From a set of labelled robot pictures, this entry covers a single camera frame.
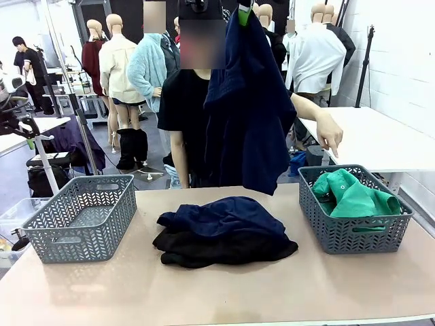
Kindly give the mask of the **person's left hand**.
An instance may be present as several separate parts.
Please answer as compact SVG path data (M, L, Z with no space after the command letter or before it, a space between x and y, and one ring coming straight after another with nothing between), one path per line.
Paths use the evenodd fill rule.
M321 109L315 118L317 124L318 142L323 149L331 150L334 157L338 157L338 146L343 140L343 130L335 122L332 116Z

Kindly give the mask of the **person's left forearm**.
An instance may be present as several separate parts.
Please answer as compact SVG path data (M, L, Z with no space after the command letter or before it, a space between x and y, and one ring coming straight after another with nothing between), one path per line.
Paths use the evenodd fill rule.
M300 95L293 93L290 99L299 118L318 122L329 115L326 110Z

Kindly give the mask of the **mannequin in black jacket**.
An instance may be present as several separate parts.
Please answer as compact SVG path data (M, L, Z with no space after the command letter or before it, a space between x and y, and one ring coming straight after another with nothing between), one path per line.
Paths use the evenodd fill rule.
M282 42L283 38L278 33L268 29L273 20L273 7L267 3L262 5L254 3L253 10L262 25L262 29L266 35L269 46L271 47L281 77L285 79L285 73L282 71L282 64L285 61L287 50Z
M355 52L355 45L350 36L346 33L346 31L342 27L335 26L334 22L336 22L336 16L334 15L334 6L327 4L325 6L323 23L326 25L326 28L328 30L332 31L338 37L338 39L345 47L346 55L343 66L346 67L351 60L353 53Z

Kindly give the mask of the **mannequin in pale green top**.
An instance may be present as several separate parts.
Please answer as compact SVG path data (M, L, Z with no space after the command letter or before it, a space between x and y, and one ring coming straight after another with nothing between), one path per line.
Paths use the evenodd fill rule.
M290 46L297 35L296 32L296 22L295 20L289 19L287 20L286 28L285 28L285 34L283 35L282 43L286 50L286 55L283 64L281 65L282 71L288 70L288 64L290 60Z

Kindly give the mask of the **green shirt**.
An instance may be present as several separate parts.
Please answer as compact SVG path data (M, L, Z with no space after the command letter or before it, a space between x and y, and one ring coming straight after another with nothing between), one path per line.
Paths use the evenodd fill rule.
M401 213L400 202L395 196L363 185L344 168L319 176L312 191L326 214L333 218L392 216Z

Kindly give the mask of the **black tripod stand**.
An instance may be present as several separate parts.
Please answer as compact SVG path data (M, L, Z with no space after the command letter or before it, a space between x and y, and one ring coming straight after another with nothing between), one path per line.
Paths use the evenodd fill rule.
M360 108L360 104L361 104L366 72L368 69L369 62L370 62L370 49L371 49L372 39L374 37L374 33L375 33L375 28L373 25L370 25L370 28L369 28L368 34L367 34L366 51L365 51L364 59L362 61L362 71L360 74L360 82L358 84L358 92L357 92L357 96L356 96L356 100L355 100L355 107L356 108Z

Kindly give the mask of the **black trousers around mannequin feet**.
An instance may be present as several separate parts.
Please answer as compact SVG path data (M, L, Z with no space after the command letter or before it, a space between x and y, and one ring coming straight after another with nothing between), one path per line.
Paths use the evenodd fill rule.
M142 129L123 128L119 129L117 134L120 135L121 156L116 168L143 168L148 153L147 133Z

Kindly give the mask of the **black garment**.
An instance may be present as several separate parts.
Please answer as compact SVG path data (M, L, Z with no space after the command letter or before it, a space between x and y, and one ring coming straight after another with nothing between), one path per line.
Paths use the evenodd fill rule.
M213 264L244 265L253 262L279 261L297 252L298 244L288 237L236 231L216 237L205 237L191 231L164 229L153 245L162 255L164 265L198 269Z

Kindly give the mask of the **blue jeans on floor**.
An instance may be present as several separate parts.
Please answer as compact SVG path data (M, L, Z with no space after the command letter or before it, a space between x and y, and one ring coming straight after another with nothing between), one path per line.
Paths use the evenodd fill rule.
M179 175L175 169L175 167L170 166L168 164L164 165L164 168L167 172L167 174L170 176L170 189L181 189L181 182L179 180Z

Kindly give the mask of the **grey mannequin base plate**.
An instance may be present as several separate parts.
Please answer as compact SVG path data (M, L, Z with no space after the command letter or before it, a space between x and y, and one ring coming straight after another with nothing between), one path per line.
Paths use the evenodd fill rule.
M151 183L164 176L164 172L149 166L144 166L140 169L137 169L133 175L140 181Z

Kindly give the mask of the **grey woven plastic basket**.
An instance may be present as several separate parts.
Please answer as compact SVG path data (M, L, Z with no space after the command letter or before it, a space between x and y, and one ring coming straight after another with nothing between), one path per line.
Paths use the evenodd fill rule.
M340 168L348 170L365 186L395 196L401 213L392 216L333 218L326 214L312 187L319 176ZM312 166L299 169L300 207L309 221L317 240L328 254L390 253L396 252L402 242L412 209L360 165Z
M107 261L137 210L133 175L83 176L22 225L44 264Z

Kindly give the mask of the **dark grey box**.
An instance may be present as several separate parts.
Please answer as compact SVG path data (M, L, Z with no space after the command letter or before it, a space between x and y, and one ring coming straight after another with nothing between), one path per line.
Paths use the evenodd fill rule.
M330 156L320 145L311 145L306 150L308 166L327 166L330 164Z

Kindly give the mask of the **mannequin in cream jacket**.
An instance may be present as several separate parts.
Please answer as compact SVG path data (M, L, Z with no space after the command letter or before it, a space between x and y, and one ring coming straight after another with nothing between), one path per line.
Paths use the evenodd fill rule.
M139 106L145 103L145 98L135 90L126 74L129 59L137 44L122 34L123 21L119 15L108 15L106 23L111 39L99 51L100 85L114 109L109 118L109 143L112 147L119 147L116 131L140 128Z

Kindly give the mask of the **clear plastic storage bin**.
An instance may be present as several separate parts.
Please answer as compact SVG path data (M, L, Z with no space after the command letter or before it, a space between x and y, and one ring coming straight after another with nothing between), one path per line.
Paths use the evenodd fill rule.
M4 239L8 245L13 245L19 240L14 232L18 230L21 236L23 223L43 207L49 198L25 198L0 215L0 239Z

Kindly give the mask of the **mannequin in maroon top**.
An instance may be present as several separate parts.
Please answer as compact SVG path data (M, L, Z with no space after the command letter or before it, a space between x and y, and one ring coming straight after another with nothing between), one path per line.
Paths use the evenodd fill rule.
M99 67L99 52L105 43L102 24L98 20L90 19L87 21L86 26L90 38L82 47L82 68L92 80L94 93L101 98L106 98L100 85Z

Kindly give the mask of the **slanted metal pole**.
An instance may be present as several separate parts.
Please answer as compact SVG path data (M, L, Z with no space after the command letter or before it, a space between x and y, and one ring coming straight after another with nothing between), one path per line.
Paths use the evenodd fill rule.
M47 22L48 29L50 32L50 37L51 37L52 42L54 44L54 50L55 50L56 55L58 57L58 61L60 63L60 68L61 68L61 71L63 73L63 77L64 77L65 81L67 82L67 90L65 91L65 93L68 96L71 108L72 108L72 110L74 112L74 116L77 120L77 124L79 126L82 140L84 142L86 153L87 153L87 156L88 156L88 159L90 162L90 166L92 169L92 174L94 176L97 176L97 175L99 175L99 170L97 169L96 163L94 161L92 147L90 146L90 142L89 142L88 136L86 134L87 121L86 121L84 113L83 113L82 109L80 108L79 103L77 101L77 96L75 94L75 90L72 86L72 83L69 81L67 68L65 66L65 62L64 62L63 57L62 57L62 52L61 52L60 45L58 42L58 37L57 37L56 31L54 28L54 23L52 21L52 17L50 15L48 0L41 0L41 5L43 7L44 16L46 17L46 22Z

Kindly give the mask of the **mannequin in white shirt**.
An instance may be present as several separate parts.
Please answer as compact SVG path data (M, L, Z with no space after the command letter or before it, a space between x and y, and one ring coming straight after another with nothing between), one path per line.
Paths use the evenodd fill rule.
M323 23L324 3L311 8L311 23L296 29L290 46L285 79L288 90L327 107L331 95L338 93L346 49Z

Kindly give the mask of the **dark purple hanging cloth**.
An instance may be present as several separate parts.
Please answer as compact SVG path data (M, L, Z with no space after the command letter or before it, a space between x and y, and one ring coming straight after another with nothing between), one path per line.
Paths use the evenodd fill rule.
M71 155L71 165L78 172L89 175L92 172L86 146L84 144L78 122L74 115L69 116L70 120L65 124L57 126L50 130L54 136L52 140L56 152L69 152ZM97 170L102 171L105 168L105 152L97 143L88 127L85 127L86 136L92 150L94 163Z

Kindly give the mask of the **person's right forearm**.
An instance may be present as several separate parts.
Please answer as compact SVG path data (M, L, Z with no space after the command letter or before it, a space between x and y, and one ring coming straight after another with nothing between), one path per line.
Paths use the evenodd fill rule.
M183 147L174 147L171 150L173 162L177 174L179 175L179 180L181 187L188 189L190 187L190 175L188 171L188 160L186 151Z

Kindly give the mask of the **white side table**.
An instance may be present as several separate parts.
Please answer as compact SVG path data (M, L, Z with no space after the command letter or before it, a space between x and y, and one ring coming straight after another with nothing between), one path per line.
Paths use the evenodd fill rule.
M357 164L372 173L391 173L399 184L410 176L435 190L435 139L369 107L328 107L343 129L337 165Z

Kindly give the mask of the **bystander holding beige cloth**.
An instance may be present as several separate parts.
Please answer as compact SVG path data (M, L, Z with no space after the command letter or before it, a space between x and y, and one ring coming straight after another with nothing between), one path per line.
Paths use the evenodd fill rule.
M44 89L41 84L43 79L38 54L34 49L31 49L26 45L22 37L15 36L12 39L12 43L17 49L14 66L17 66L19 72L24 76L27 76L30 71L33 72L35 83L33 85L31 82L27 81L26 88L33 100L35 111L45 111L44 97L42 96Z

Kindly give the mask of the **blue object on floor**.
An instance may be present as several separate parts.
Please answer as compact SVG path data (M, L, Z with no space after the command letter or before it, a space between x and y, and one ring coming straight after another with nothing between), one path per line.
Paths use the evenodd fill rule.
M298 169L306 166L306 152L305 151L295 151L290 155L290 171L289 177L298 176Z

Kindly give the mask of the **black bag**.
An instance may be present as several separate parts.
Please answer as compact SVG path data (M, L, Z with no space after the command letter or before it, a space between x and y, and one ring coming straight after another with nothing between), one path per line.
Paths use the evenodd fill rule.
M67 171L57 165L52 165L52 172L56 179L58 188L66 185L70 178ZM48 198L53 196L46 172L42 166L35 166L28 169L28 186L32 198Z

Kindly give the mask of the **mannequin in light blue fleece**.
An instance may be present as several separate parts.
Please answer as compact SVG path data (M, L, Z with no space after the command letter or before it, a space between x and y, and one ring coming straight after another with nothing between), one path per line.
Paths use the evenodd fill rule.
M166 30L166 3L143 2L143 38L127 68L127 77L148 107L158 113L162 86L167 77L180 69L180 53Z

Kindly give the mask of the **navy blue top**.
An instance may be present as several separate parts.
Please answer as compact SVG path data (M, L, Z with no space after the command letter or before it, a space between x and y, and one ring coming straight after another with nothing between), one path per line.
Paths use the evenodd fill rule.
M205 163L211 182L273 195L288 168L286 135L296 118L264 30L235 10L226 25L226 65L211 72Z

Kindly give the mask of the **person in black t-shirt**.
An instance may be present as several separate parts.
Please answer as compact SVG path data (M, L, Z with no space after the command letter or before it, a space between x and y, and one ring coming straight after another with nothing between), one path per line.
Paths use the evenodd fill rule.
M226 65L226 25L216 4L208 12L193 5L180 6L181 47L199 52L206 75L182 69L169 77L162 87L159 128L170 132L171 145L183 147L188 160L190 187L220 187L211 182L205 163L206 131L209 117L204 110L211 72Z

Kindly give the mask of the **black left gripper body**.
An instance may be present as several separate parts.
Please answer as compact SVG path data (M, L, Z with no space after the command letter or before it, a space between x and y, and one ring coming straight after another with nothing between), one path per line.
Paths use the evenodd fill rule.
M19 119L13 111L0 111L0 136L9 134L20 136Z

